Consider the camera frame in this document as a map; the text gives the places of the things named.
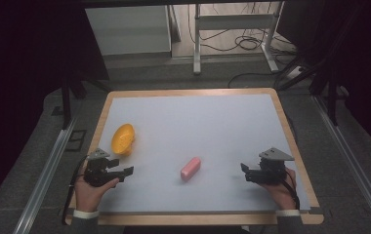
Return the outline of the white desk frame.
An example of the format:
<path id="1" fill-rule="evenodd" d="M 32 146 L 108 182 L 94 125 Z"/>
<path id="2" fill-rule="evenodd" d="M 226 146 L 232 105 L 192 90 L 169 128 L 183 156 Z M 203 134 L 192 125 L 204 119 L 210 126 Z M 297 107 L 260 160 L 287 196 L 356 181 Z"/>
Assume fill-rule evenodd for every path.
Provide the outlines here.
<path id="1" fill-rule="evenodd" d="M 266 40 L 261 44 L 261 49 L 267 60 L 271 72 L 277 72 L 278 66 L 271 55 L 270 45 L 276 30 L 283 2 L 279 1 L 274 11 L 270 14 L 242 14 L 242 15 L 219 15 L 203 16 L 200 14 L 200 5 L 195 5 L 194 11 L 194 51 L 193 73 L 201 73 L 201 43 L 200 31 L 222 29 L 266 29 Z"/>

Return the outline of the white power strip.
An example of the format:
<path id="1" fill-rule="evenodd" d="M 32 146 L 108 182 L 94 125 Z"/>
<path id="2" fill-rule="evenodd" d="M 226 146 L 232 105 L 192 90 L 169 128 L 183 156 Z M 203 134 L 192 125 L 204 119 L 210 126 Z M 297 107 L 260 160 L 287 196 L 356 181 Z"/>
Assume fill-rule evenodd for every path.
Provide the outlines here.
<path id="1" fill-rule="evenodd" d="M 296 66 L 287 75 L 286 78 L 291 80 L 302 74 L 306 69 L 303 66 Z"/>

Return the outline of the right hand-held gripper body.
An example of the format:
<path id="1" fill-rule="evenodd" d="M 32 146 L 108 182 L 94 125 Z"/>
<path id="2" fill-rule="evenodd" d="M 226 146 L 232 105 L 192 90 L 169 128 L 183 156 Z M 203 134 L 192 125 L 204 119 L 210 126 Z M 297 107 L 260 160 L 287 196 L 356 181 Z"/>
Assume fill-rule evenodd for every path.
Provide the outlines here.
<path id="1" fill-rule="evenodd" d="M 275 147 L 272 147 L 259 154 L 260 168 L 263 174 L 261 183 L 276 185 L 287 177 L 286 161 L 293 161 L 294 157 Z"/>

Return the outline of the white table mat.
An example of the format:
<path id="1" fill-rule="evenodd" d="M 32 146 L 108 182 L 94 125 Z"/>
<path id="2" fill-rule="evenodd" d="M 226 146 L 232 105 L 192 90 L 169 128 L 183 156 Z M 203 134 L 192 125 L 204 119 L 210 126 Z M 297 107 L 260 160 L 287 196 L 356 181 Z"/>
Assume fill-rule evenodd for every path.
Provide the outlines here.
<path id="1" fill-rule="evenodd" d="M 272 99 L 235 96 L 116 97 L 99 147 L 110 151 L 116 130 L 135 130 L 133 152 L 120 160 L 134 173 L 106 192 L 104 213 L 269 212 L 277 206 L 263 187 L 249 182 L 243 163 L 259 166 L 259 154 L 289 152 Z M 182 181 L 181 169 L 199 157 L 199 171 Z"/>

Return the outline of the white cabinet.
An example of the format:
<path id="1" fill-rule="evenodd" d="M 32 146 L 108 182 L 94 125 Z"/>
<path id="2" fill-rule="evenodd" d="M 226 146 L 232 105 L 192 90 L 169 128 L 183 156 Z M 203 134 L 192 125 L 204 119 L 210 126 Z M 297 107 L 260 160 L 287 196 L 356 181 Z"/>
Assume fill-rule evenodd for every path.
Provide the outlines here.
<path id="1" fill-rule="evenodd" d="M 86 9 L 103 56 L 171 51 L 166 6 Z"/>

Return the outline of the black metal stand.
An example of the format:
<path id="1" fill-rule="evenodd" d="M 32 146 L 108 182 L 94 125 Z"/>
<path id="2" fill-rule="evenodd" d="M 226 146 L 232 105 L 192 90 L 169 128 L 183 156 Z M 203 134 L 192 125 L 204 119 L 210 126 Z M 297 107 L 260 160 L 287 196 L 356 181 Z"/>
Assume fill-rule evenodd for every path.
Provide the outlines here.
<path id="1" fill-rule="evenodd" d="M 70 94 L 73 94 L 77 99 L 84 99 L 87 96 L 83 82 L 86 81 L 100 90 L 110 93 L 112 89 L 99 80 L 89 77 L 82 71 L 76 71 L 71 75 L 62 78 L 62 110 L 63 110 L 63 125 L 64 130 L 68 129 L 72 119 Z"/>
<path id="2" fill-rule="evenodd" d="M 337 81 L 335 77 L 335 53 L 327 52 L 317 63 L 310 66 L 306 71 L 301 72 L 299 75 L 290 79 L 289 81 L 281 84 L 281 80 L 286 77 L 291 70 L 297 65 L 301 64 L 304 60 L 304 56 L 297 54 L 293 60 L 291 60 L 282 71 L 276 76 L 273 87 L 277 91 L 285 91 L 295 84 L 304 81 L 311 76 L 314 76 L 311 84 L 309 85 L 309 93 L 313 96 L 319 96 L 324 89 L 327 89 L 326 98 L 326 110 L 327 116 L 331 123 L 335 126 L 338 125 L 336 117 L 336 102 L 339 98 L 337 93 Z"/>

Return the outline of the person's right hand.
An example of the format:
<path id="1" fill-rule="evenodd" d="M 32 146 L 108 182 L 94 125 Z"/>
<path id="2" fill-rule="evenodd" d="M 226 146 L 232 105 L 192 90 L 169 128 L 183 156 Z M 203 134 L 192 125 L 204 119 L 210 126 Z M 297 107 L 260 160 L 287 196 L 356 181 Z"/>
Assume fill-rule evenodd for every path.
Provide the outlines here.
<path id="1" fill-rule="evenodd" d="M 286 169 L 285 182 L 292 190 L 296 189 L 296 174 L 291 169 Z M 278 185 L 262 184 L 262 187 L 269 193 L 273 201 L 281 210 L 295 210 L 296 202 L 290 190 L 282 183 Z"/>

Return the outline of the yellow plastic soap dish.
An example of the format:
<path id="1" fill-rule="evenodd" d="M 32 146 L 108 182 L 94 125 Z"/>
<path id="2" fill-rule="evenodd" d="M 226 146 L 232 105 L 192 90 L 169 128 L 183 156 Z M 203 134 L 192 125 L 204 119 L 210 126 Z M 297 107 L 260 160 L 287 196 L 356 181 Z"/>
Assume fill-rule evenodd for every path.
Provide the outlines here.
<path id="1" fill-rule="evenodd" d="M 117 155 L 130 156 L 135 141 L 135 130 L 131 124 L 120 126 L 111 140 L 112 152 Z"/>

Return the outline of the pink soap bar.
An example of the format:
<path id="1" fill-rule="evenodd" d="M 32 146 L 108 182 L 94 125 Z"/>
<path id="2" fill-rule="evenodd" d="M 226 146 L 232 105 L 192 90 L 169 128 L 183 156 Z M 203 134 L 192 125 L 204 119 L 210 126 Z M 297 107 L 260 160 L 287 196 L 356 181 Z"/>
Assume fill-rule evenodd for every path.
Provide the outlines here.
<path id="1" fill-rule="evenodd" d="M 189 181 L 200 169 L 201 160 L 199 157 L 191 158 L 181 169 L 182 181 Z"/>

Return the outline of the person's left hand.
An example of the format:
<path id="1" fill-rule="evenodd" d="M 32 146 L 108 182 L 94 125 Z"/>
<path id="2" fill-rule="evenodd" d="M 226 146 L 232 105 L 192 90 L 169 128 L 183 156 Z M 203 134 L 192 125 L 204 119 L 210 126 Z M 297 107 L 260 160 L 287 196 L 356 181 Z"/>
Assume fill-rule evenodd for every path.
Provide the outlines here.
<path id="1" fill-rule="evenodd" d="M 76 210 L 85 213 L 95 212 L 103 195 L 111 188 L 114 188 L 118 182 L 119 179 L 115 178 L 103 186 L 95 187 L 86 182 L 84 176 L 79 175 L 74 183 Z"/>

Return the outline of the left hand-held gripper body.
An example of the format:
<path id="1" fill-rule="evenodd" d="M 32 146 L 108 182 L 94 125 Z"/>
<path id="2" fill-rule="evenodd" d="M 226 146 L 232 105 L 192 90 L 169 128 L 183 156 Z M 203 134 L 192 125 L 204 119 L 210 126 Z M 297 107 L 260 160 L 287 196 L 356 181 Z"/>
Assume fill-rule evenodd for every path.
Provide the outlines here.
<path id="1" fill-rule="evenodd" d="M 108 157 L 109 154 L 100 148 L 97 148 L 87 156 L 84 179 L 91 186 L 100 187 L 112 180 L 111 172 L 107 171 Z"/>

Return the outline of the aluminium rail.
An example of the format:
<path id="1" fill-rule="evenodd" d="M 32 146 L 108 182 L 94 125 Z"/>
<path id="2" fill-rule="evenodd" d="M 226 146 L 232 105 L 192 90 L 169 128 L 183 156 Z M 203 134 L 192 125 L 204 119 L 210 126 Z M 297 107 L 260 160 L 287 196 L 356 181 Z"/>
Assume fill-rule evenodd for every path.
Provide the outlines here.
<path id="1" fill-rule="evenodd" d="M 71 118 L 67 126 L 60 131 L 40 177 L 38 178 L 26 206 L 21 213 L 21 217 L 19 218 L 13 234 L 29 234 L 60 163 L 62 154 L 64 153 L 76 121 L 76 118 Z"/>
<path id="2" fill-rule="evenodd" d="M 317 96 L 312 96 L 311 100 L 315 103 L 321 115 L 321 118 L 323 119 L 323 122 L 327 126 L 331 137 L 334 139 L 337 147 L 339 148 L 341 155 L 345 159 L 347 166 L 352 173 L 352 176 L 354 177 L 361 193 L 366 199 L 371 210 L 371 180 L 364 172 L 363 168 L 360 166 L 340 127 L 338 125 L 335 125 L 330 119 L 328 109 L 324 101 L 321 99 L 321 97 Z"/>

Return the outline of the dark floor plate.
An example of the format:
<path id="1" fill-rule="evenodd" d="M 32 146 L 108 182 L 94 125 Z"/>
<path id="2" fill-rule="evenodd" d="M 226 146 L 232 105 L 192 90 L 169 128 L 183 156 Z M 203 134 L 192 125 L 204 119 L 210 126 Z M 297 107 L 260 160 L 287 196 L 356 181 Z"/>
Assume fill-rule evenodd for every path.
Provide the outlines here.
<path id="1" fill-rule="evenodd" d="M 86 130 L 74 130 L 68 139 L 65 151 L 79 152 L 83 146 L 86 133 Z"/>

